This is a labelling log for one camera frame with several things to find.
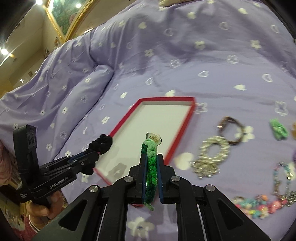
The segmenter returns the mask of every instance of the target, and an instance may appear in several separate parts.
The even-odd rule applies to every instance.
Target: silver bolt
[[[127,183],[130,183],[130,182],[133,181],[133,177],[131,177],[131,176],[126,176],[126,177],[124,178],[124,181],[126,181]]]
[[[89,190],[90,190],[91,192],[97,192],[97,191],[99,190],[99,188],[98,188],[98,186],[93,185],[93,186],[91,186],[91,187],[89,188]]]
[[[181,180],[181,178],[179,176],[172,176],[171,179],[172,179],[173,182],[178,182],[178,181]]]
[[[213,185],[207,185],[205,189],[207,189],[209,192],[212,192],[215,190],[215,187]]]

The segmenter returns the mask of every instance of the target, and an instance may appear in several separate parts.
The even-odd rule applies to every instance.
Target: brown hair tie
[[[236,141],[227,140],[230,145],[237,145],[237,144],[239,144],[241,142],[242,137],[245,134],[244,126],[239,121],[237,121],[236,119],[234,119],[234,118],[232,118],[230,116],[224,116],[223,119],[218,124],[218,132],[219,132],[220,136],[224,137],[223,136],[223,130],[228,125],[228,123],[236,124],[241,129],[242,135]]]

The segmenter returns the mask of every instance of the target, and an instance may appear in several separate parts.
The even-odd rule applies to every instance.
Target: purple bedsheet
[[[292,161],[295,141],[276,141],[269,120],[278,118],[289,128],[296,119],[295,51],[289,32],[259,1],[159,8],[157,0],[138,0],[65,43],[29,83],[1,99],[0,139],[13,151],[13,129],[37,126],[43,164],[77,154],[110,133],[139,98],[193,96],[199,104],[171,162],[176,173],[195,185],[213,184],[228,198],[274,199],[273,168]],[[231,147],[219,174],[200,180],[189,162],[202,141],[217,134],[225,115],[246,125],[247,135]],[[236,129],[226,133],[237,135]],[[79,174],[63,192],[71,202],[91,184],[106,185],[96,174]],[[129,206],[126,240],[177,240],[175,206],[155,200],[153,212]],[[295,218],[293,205],[254,222],[278,241]]]

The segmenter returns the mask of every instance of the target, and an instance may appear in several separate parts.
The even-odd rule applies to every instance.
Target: painting
[[[61,43],[71,39],[79,21],[98,0],[48,0],[46,13]]]

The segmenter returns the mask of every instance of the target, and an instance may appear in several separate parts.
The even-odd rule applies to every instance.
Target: green braided hair tie
[[[154,207],[151,205],[153,202],[156,185],[157,185],[157,170],[156,170],[156,156],[157,148],[156,143],[151,139],[146,139],[142,144],[142,154],[147,154],[147,186],[146,186],[146,196],[144,205],[151,211]]]
[[[287,129],[278,121],[278,119],[271,119],[269,121],[274,137],[280,141],[286,139],[289,135]]]

